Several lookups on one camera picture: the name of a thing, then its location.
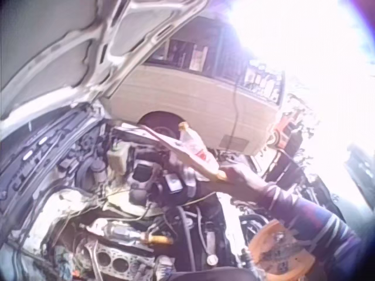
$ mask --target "hood underside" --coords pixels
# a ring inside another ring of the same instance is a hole
[[[1,14],[1,129],[112,96],[207,0],[8,1]]]

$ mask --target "fluid reservoir cap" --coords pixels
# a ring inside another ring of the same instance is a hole
[[[94,173],[100,173],[105,170],[105,163],[100,159],[96,159],[92,162],[90,169]]]
[[[207,257],[207,264],[209,266],[217,266],[218,262],[219,262],[219,259],[217,255],[209,255]]]

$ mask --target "striped sleeve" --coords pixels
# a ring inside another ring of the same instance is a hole
[[[304,198],[288,194],[275,184],[264,189],[259,204],[325,264],[329,275],[349,277],[353,273],[360,239],[336,215]]]

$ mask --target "white van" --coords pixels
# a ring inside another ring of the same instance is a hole
[[[198,17],[136,68],[110,108],[174,138],[188,121],[207,147],[254,155],[279,117],[284,81],[245,55],[230,25]]]

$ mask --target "gloved hand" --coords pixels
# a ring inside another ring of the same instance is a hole
[[[225,183],[209,183],[207,187],[213,191],[227,193],[241,201],[256,201],[267,183],[250,167],[243,163],[221,166],[228,181]]]

